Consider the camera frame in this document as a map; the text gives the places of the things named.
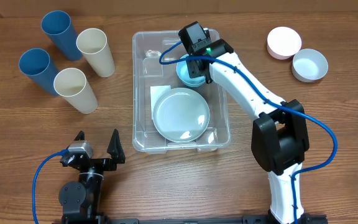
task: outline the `storage box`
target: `storage box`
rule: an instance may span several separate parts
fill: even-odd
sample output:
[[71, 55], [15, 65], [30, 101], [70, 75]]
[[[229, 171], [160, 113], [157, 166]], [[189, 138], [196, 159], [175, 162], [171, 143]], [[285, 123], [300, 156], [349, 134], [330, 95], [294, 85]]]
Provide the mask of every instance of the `storage box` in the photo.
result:
[[[219, 39], [216, 30], [210, 30], [211, 40]], [[207, 130], [191, 142], [171, 142], [162, 137], [152, 120], [150, 87], [170, 85], [171, 88], [189, 88], [176, 73], [176, 64], [161, 65], [158, 60], [162, 52], [179, 42], [178, 31], [138, 32], [132, 39], [134, 63], [134, 126], [133, 145], [140, 152], [163, 154], [167, 150], [198, 149], [213, 151], [230, 143], [230, 128], [227, 115], [226, 91], [215, 82], [204, 84], [197, 91], [206, 100], [211, 118]], [[176, 60], [186, 54], [179, 45], [166, 54], [163, 61]]]

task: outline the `blue cable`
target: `blue cable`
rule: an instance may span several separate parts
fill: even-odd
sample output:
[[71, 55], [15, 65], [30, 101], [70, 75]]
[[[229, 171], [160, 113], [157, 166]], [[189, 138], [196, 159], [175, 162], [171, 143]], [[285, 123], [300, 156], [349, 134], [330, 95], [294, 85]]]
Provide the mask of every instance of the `blue cable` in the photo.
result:
[[231, 65], [231, 64], [229, 64], [227, 62], [224, 62], [224, 61], [216, 59], [216, 58], [205, 57], [205, 56], [192, 56], [192, 57], [181, 58], [181, 59], [178, 59], [178, 60], [172, 60], [172, 61], [169, 61], [169, 62], [163, 62], [162, 59], [163, 59], [164, 55], [166, 53], [168, 53], [169, 51], [171, 51], [172, 49], [174, 49], [175, 47], [179, 46], [180, 44], [181, 44], [181, 41], [179, 41], [178, 43], [176, 43], [175, 45], [170, 47], [168, 50], [164, 51], [164, 53], [162, 53], [161, 56], [160, 56], [160, 60], [159, 60], [160, 64], [162, 64], [162, 65], [170, 65], [170, 64], [173, 64], [173, 63], [183, 62], [183, 61], [187, 61], [187, 60], [208, 60], [210, 62], [217, 62], [217, 63], [220, 63], [222, 65], [225, 65], [226, 67], [228, 67], [230, 69], [233, 69], [243, 79], [245, 79], [246, 82], [256, 92], [256, 94], [258, 94], [258, 96], [262, 100], [264, 100], [267, 104], [269, 104], [271, 106], [274, 106], [274, 107], [276, 107], [276, 108], [278, 108], [280, 110], [295, 114], [295, 115], [297, 115], [297, 116], [299, 116], [301, 118], [308, 119], [309, 121], [311, 121], [311, 122], [317, 124], [318, 126], [322, 127], [330, 135], [330, 137], [333, 139], [333, 144], [334, 144], [333, 151], [332, 151], [331, 155], [329, 156], [329, 158], [325, 162], [323, 162], [322, 164], [317, 165], [317, 166], [308, 167], [308, 168], [304, 168], [304, 169], [295, 171], [291, 175], [291, 187], [292, 187], [292, 195], [293, 195], [293, 201], [294, 201], [293, 202], [293, 216], [294, 216], [295, 224], [298, 224], [298, 219], [296, 218], [297, 217], [296, 210], [298, 209], [298, 207], [296, 206], [296, 192], [295, 192], [295, 181], [296, 181], [296, 179], [295, 179], [295, 176], [300, 174], [300, 173], [303, 173], [303, 172], [308, 172], [308, 171], [323, 168], [326, 165], [328, 165], [329, 163], [331, 163], [331, 161], [335, 158], [335, 155], [336, 155], [337, 149], [338, 149], [338, 141], [336, 139], [336, 136], [335, 136], [334, 132], [328, 126], [326, 126], [324, 123], [322, 123], [321, 121], [319, 121], [319, 120], [317, 120], [317, 119], [315, 119], [315, 118], [313, 118], [313, 117], [311, 117], [311, 116], [309, 116], [307, 114], [304, 114], [304, 113], [301, 113], [299, 111], [293, 110], [291, 108], [287, 108], [285, 106], [278, 105], [276, 103], [271, 102], [269, 99], [264, 97], [264, 95], [258, 90], [258, 88], [251, 82], [251, 80], [241, 70], [239, 70], [237, 67], [235, 67], [235, 66], [233, 66], [233, 65]]
[[41, 168], [45, 165], [45, 163], [47, 163], [51, 158], [55, 157], [55, 156], [63, 156], [64, 154], [66, 154], [66, 152], [68, 152], [68, 149], [64, 149], [60, 152], [56, 152], [50, 156], [48, 156], [42, 163], [41, 165], [38, 167], [37, 171], [35, 172], [34, 175], [34, 180], [32, 181], [32, 216], [34, 218], [34, 222], [35, 224], [38, 224], [38, 219], [37, 219], [37, 214], [35, 212], [35, 184], [37, 182], [37, 177], [38, 174], [41, 171]]

